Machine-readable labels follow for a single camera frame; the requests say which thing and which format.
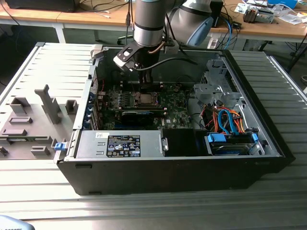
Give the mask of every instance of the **motherboard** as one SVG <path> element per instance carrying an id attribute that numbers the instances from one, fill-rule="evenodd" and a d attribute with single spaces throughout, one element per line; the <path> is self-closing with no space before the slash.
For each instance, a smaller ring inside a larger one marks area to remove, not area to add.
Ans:
<path id="1" fill-rule="evenodd" d="M 159 92 L 124 91 L 113 86 L 101 106 L 103 130 L 192 128 L 186 106 L 189 88 L 164 84 Z"/>

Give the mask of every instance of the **robotic arm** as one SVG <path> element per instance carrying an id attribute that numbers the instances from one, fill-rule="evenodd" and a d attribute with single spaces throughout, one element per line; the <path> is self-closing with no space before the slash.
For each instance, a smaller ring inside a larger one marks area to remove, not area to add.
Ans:
<path id="1" fill-rule="evenodd" d="M 138 71 L 141 87 L 146 88 L 153 82 L 151 67 L 159 60 L 159 50 L 162 46 L 169 45 L 169 41 L 163 36 L 164 27 L 177 42 L 199 46 L 213 23 L 210 2 L 211 0 L 136 0 L 134 41 L 114 57 L 114 62 L 122 69 Z"/>

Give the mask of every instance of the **wooden desk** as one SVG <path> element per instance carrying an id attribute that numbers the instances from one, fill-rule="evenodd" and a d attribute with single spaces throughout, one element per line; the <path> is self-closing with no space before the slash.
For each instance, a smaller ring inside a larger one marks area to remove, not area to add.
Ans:
<path id="1" fill-rule="evenodd" d="M 268 23 L 245 23 L 243 22 L 243 14 L 234 12 L 236 5 L 241 2 L 240 0 L 225 0 L 226 8 L 229 15 L 234 21 L 241 23 L 242 28 L 240 35 L 255 35 L 263 37 L 280 37 L 285 38 L 299 38 L 303 39 L 307 30 L 305 24 L 292 25 L 277 17 L 274 18 L 272 24 Z M 307 6 L 298 5 L 296 11 L 307 11 Z"/>
<path id="2" fill-rule="evenodd" d="M 91 29 L 91 30 L 115 30 L 125 31 L 125 20 L 128 11 L 128 5 L 111 9 L 109 15 L 111 18 L 105 18 L 94 12 L 87 12 L 78 9 L 75 13 L 39 11 L 39 10 L 14 10 L 10 9 L 4 0 L 1 0 L 5 9 L 18 21 L 20 25 L 47 26 L 53 27 L 57 31 L 59 41 L 65 43 L 63 33 L 64 28 Z M 93 4 L 106 3 L 109 0 L 93 0 Z M 242 23 L 238 38 L 300 42 L 306 32 L 305 24 L 292 25 L 278 18 L 275 18 L 272 24 L 266 23 L 244 23 L 243 14 L 233 12 L 235 6 L 240 0 L 225 0 L 228 13 L 235 21 Z M 98 10 L 113 7 L 125 3 L 124 0 L 115 0 L 112 4 L 97 7 Z M 83 8 L 91 10 L 90 3 L 82 4 Z M 307 10 L 307 6 L 295 9 L 297 11 Z M 11 17 L 0 6 L 0 24 L 16 24 Z M 224 36 L 228 29 L 224 23 L 218 28 L 212 28 L 209 36 L 214 39 Z"/>
<path id="3" fill-rule="evenodd" d="M 110 2 L 110 0 L 93 0 L 93 4 L 99 4 L 104 2 Z M 107 9 L 114 7 L 116 5 L 124 4 L 123 0 L 115 0 L 112 4 L 103 5 L 97 7 L 97 10 L 100 9 Z M 89 2 L 85 2 L 82 4 L 82 7 L 88 11 L 92 11 Z M 99 14 L 94 12 L 87 12 L 79 8 L 75 13 L 66 13 L 62 12 L 58 18 L 58 23 L 77 23 L 77 24 L 90 24 L 90 25 L 110 25 L 110 26 L 124 26 L 126 27 L 126 16 L 128 12 L 128 5 L 120 6 L 114 9 L 109 10 L 110 13 L 103 13 L 100 14 L 108 15 L 111 18 L 103 17 Z"/>
<path id="4" fill-rule="evenodd" d="M 14 17 L 16 20 L 25 21 L 38 21 L 38 22 L 57 22 L 58 16 L 61 14 L 59 11 L 39 11 L 39 10 L 15 10 L 9 8 L 5 0 L 2 1 L 4 8 Z M 12 20 L 12 18 L 5 12 L 0 5 L 0 19 Z"/>

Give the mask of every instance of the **blue plastic latch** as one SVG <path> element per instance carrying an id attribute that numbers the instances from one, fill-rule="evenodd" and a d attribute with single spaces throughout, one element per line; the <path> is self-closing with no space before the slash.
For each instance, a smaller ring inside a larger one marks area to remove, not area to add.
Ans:
<path id="1" fill-rule="evenodd" d="M 226 137 L 221 133 L 211 133 L 208 136 L 209 142 L 226 142 Z"/>
<path id="2" fill-rule="evenodd" d="M 251 136 L 253 137 L 255 142 L 258 141 L 258 136 L 256 133 L 253 133 Z"/>
<path id="3" fill-rule="evenodd" d="M 54 146 L 55 151 L 66 151 L 67 150 L 67 142 L 59 142 Z"/>
<path id="4" fill-rule="evenodd" d="M 209 141 L 209 143 L 214 142 L 213 137 L 211 136 L 211 134 L 209 134 L 209 136 L 208 136 L 208 141 Z"/>

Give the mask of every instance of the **warning label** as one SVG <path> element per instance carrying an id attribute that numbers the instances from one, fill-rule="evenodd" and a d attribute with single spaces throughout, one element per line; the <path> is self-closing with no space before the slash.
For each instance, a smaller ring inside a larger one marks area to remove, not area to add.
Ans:
<path id="1" fill-rule="evenodd" d="M 141 139 L 139 135 L 109 136 L 107 157 L 140 157 Z"/>

